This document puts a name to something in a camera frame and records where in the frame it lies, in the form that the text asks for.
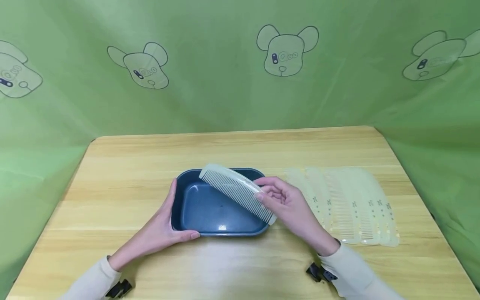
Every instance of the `wood grain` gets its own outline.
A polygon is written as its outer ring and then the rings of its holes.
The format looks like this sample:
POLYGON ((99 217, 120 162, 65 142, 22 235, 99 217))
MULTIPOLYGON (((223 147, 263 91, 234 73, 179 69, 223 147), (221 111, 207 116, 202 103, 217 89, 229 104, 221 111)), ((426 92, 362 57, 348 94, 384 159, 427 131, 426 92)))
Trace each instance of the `wood grain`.
MULTIPOLYGON (((89 146, 8 299, 54 299, 113 253, 162 204, 173 177, 207 163, 256 168, 357 166, 380 182, 401 235, 396 248, 354 246, 398 293, 478 299, 385 139, 373 128, 107 136, 89 146)), ((306 274, 314 254, 281 222, 255 238, 200 238, 132 264, 131 299, 337 299, 306 274)))

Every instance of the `green cloth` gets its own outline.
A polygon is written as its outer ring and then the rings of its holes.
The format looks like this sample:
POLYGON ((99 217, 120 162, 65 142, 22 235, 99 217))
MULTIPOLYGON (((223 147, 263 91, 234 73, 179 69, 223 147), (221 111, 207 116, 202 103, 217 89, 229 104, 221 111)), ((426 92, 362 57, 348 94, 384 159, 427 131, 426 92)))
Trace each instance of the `green cloth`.
POLYGON ((480 287, 479 10, 472 0, 2 1, 0 298, 99 136, 351 125, 388 139, 480 287))

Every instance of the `bear ear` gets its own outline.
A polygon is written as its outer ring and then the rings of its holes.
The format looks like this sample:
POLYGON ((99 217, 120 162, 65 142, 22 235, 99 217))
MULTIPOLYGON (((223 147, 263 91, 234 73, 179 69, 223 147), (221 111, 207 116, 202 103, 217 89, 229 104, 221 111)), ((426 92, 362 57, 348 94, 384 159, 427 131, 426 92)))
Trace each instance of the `bear ear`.
POLYGON ((420 41, 418 41, 415 46, 413 46, 412 53, 416 56, 421 56, 428 48, 444 42, 447 40, 447 33, 443 30, 434 31, 420 41))
POLYGON ((480 53, 480 29, 465 38, 467 46, 460 57, 474 56, 480 53))
POLYGON ((263 51, 268 51, 268 45, 270 44, 270 41, 279 35, 280 33, 278 33, 277 29, 273 25, 263 26, 257 35, 258 48, 263 51))
POLYGON ((161 67, 168 61, 168 55, 165 49, 157 43, 150 42, 145 45, 144 53, 153 56, 161 67))
POLYGON ((117 65, 123 68, 127 67, 123 62, 123 58, 126 56, 125 52, 113 46, 109 46, 107 48, 107 52, 108 52, 108 56, 110 56, 110 58, 113 60, 114 63, 116 63, 117 65))
POLYGON ((28 60, 27 56, 19 48, 9 42, 0 41, 0 52, 15 57, 21 63, 26 63, 28 60))
POLYGON ((303 52, 308 52, 315 48, 318 43, 318 29, 314 26, 305 27, 298 36, 303 40, 305 48, 303 52))

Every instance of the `cartoon bear head print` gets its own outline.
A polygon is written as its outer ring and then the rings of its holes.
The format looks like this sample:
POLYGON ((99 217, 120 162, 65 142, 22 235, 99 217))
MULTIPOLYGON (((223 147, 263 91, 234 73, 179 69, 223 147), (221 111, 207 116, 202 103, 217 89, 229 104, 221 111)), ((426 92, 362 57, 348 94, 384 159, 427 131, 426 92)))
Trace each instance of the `cartoon bear head print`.
POLYGON ((418 41, 412 49, 418 58, 403 70, 403 76, 423 81, 447 73, 462 57, 480 53, 480 30, 465 39, 447 39, 445 31, 435 31, 418 41))
POLYGON ((126 54, 113 46, 109 46, 107 52, 114 63, 130 72, 133 81, 139 86, 155 90, 167 87, 168 78, 161 66, 167 63, 168 56, 159 44, 147 43, 140 53, 126 54))
POLYGON ((267 51, 264 67, 275 76, 292 76, 303 66, 303 54, 318 42, 318 30, 305 27, 297 35, 281 35, 273 25, 265 25, 257 36, 257 46, 267 51))
POLYGON ((9 42, 0 41, 0 92, 10 98, 21 98, 38 88, 43 79, 25 66, 27 56, 9 42))

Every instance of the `black clamp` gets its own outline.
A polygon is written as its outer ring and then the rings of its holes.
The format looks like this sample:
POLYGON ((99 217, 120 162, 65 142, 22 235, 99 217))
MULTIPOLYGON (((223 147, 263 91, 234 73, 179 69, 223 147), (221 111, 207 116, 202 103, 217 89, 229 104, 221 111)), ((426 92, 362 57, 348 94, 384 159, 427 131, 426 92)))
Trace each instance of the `black clamp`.
POLYGON ((122 282, 117 282, 108 293, 105 295, 107 298, 111 299, 120 299, 123 298, 128 292, 133 289, 133 286, 128 282, 127 279, 124 279, 122 282))
POLYGON ((332 282, 332 280, 337 280, 338 277, 332 273, 325 270, 322 266, 317 266, 315 263, 312 263, 308 269, 307 274, 312 277, 315 282, 320 282, 322 280, 326 282, 332 282))

